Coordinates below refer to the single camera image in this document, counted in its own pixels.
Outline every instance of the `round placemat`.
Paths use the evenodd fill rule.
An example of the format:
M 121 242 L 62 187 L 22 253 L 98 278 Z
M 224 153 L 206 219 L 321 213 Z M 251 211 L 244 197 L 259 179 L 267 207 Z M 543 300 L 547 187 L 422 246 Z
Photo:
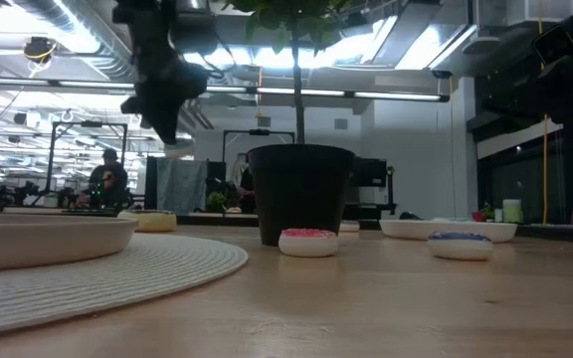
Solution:
M 233 245 L 135 234 L 121 253 L 80 263 L 0 271 L 0 331 L 177 292 L 240 268 Z

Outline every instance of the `man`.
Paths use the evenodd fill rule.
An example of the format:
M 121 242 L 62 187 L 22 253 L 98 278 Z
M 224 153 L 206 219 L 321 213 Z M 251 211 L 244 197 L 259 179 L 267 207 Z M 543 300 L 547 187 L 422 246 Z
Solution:
M 98 198 L 106 207 L 113 206 L 120 202 L 125 195 L 127 172 L 122 164 L 118 162 L 118 154 L 116 154 L 114 149 L 106 149 L 102 158 L 103 165 L 93 170 L 90 175 L 91 188 L 82 193 L 78 203 L 79 205 L 90 202 L 91 206 L 96 206 L 98 204 L 96 198 L 88 196 L 91 192 L 95 191 L 100 192 L 100 197 Z
M 247 155 L 247 163 L 249 163 L 249 154 Z M 256 211 L 256 191 L 254 189 L 254 177 L 251 175 L 249 167 L 243 172 L 238 194 L 241 196 L 240 209 L 243 214 L 254 214 Z

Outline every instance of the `pink frosted donut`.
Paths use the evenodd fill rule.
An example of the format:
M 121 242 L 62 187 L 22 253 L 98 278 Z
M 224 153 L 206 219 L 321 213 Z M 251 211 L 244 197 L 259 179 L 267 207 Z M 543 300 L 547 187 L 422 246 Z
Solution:
M 286 229 L 283 236 L 292 238 L 333 238 L 335 233 L 318 229 Z
M 280 250 L 294 257 L 324 258 L 334 255 L 338 247 L 337 235 L 326 230 L 288 229 L 280 236 Z

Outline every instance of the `black plant pot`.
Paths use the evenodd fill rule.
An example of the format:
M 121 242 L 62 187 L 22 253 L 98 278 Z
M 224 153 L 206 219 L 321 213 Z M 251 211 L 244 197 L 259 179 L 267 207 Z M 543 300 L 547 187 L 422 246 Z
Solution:
M 285 229 L 339 232 L 355 154 L 324 145 L 282 144 L 249 152 L 264 245 Z

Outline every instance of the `donut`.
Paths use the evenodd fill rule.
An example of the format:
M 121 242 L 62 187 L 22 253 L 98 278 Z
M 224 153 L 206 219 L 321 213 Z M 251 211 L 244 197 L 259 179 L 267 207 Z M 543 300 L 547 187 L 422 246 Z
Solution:
M 428 246 L 434 257 L 464 261 L 486 261 L 492 254 L 492 241 L 472 233 L 433 233 Z
M 337 253 L 337 235 L 325 230 L 288 229 L 280 235 L 280 251 L 299 258 L 325 258 Z
M 157 210 L 123 210 L 119 219 L 138 221 L 137 233 L 169 233 L 176 231 L 176 214 Z

